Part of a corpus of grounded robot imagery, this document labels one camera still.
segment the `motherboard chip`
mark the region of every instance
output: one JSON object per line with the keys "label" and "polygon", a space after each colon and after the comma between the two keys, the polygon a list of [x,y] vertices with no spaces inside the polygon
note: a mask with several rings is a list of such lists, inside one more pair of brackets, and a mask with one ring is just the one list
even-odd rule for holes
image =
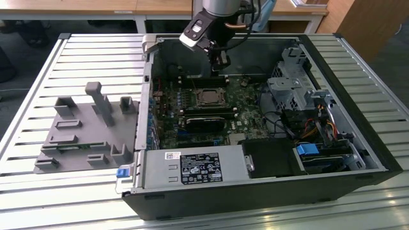
{"label": "motherboard chip", "polygon": [[243,133],[229,134],[230,145],[237,145],[241,140],[245,140]]}
{"label": "motherboard chip", "polygon": [[205,102],[217,103],[218,102],[218,94],[215,90],[203,90],[202,99]]}

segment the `wooden panel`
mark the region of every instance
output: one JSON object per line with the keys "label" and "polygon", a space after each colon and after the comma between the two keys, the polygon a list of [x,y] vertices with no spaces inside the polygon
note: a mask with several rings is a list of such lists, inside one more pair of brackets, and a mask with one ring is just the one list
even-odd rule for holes
{"label": "wooden panel", "polygon": [[[191,14],[191,0],[138,0],[137,14]],[[273,15],[326,15],[322,8],[295,8],[289,0],[277,0]]]}
{"label": "wooden panel", "polygon": [[305,32],[309,21],[270,21],[270,33],[299,33]]}
{"label": "wooden panel", "polygon": [[0,12],[114,14],[114,11],[129,11],[132,14],[136,2],[137,0],[0,0]]}
{"label": "wooden panel", "polygon": [[407,16],[407,0],[354,1],[337,32],[366,62],[375,57]]}
{"label": "wooden panel", "polygon": [[317,33],[335,33],[354,0],[329,0],[326,10]]}
{"label": "wooden panel", "polygon": [[369,62],[409,16],[407,0],[330,0],[317,33],[339,33]]}

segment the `motherboard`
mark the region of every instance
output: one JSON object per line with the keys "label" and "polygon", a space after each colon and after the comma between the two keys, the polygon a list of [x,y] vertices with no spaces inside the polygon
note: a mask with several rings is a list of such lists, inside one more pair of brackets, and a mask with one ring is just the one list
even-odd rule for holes
{"label": "motherboard", "polygon": [[266,138],[259,83],[245,75],[158,79],[153,86],[161,149],[235,145]]}

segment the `barcode sticker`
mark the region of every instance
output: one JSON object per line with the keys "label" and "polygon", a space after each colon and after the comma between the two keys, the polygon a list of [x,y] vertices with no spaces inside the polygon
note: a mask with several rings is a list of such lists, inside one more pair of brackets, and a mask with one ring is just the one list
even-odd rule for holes
{"label": "barcode sticker", "polygon": [[179,159],[179,152],[165,152],[165,160]]}
{"label": "barcode sticker", "polygon": [[210,174],[209,177],[211,177],[211,178],[221,177],[221,173]]}
{"label": "barcode sticker", "polygon": [[133,13],[132,11],[113,11],[113,13]]}

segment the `wooden desk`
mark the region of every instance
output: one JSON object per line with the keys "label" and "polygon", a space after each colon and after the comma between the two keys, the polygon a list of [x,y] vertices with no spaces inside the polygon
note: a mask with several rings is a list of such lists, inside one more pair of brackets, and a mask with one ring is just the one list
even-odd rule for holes
{"label": "wooden desk", "polygon": [[[327,11],[322,8],[295,8],[289,0],[277,0],[270,21],[309,21],[305,33],[314,33]],[[137,0],[136,25],[146,33],[146,20],[190,20],[191,0]]]}
{"label": "wooden desk", "polygon": [[0,0],[0,19],[133,19],[137,0]]}

